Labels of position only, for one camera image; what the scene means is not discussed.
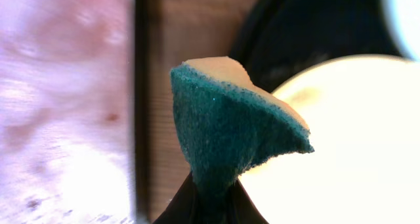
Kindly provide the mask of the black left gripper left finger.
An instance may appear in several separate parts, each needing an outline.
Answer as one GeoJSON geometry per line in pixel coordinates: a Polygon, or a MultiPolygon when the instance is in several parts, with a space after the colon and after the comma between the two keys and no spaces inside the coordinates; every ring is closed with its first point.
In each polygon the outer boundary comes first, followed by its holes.
{"type": "Polygon", "coordinates": [[[201,204],[192,172],[153,224],[202,224],[201,204]]]}

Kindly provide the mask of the yellow plate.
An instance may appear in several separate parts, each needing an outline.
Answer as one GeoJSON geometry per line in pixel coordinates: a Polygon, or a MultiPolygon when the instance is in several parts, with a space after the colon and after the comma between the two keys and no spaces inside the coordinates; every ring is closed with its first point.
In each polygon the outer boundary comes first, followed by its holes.
{"type": "Polygon", "coordinates": [[[363,55],[318,64],[274,95],[308,124],[314,152],[241,176],[269,223],[419,224],[419,64],[363,55]]]}

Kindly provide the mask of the green yellow sponge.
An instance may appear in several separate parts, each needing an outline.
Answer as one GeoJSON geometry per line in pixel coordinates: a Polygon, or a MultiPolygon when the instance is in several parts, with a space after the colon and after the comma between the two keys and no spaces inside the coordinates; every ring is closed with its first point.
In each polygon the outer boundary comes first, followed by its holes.
{"type": "Polygon", "coordinates": [[[300,115],[232,58],[187,60],[171,70],[171,88],[178,140],[205,198],[224,196],[239,175],[272,157],[314,152],[300,115]]]}

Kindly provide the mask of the green plate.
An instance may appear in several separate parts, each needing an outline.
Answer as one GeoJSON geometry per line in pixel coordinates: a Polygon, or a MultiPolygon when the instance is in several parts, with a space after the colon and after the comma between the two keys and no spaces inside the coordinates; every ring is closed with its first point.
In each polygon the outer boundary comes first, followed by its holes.
{"type": "Polygon", "coordinates": [[[381,8],[400,54],[419,62],[419,0],[381,0],[381,8]]]}

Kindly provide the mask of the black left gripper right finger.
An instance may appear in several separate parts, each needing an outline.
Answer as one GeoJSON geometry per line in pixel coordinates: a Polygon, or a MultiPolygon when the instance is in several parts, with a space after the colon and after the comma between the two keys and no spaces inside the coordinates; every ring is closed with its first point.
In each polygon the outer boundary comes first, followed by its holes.
{"type": "Polygon", "coordinates": [[[237,179],[226,196],[228,224],[268,224],[237,179]]]}

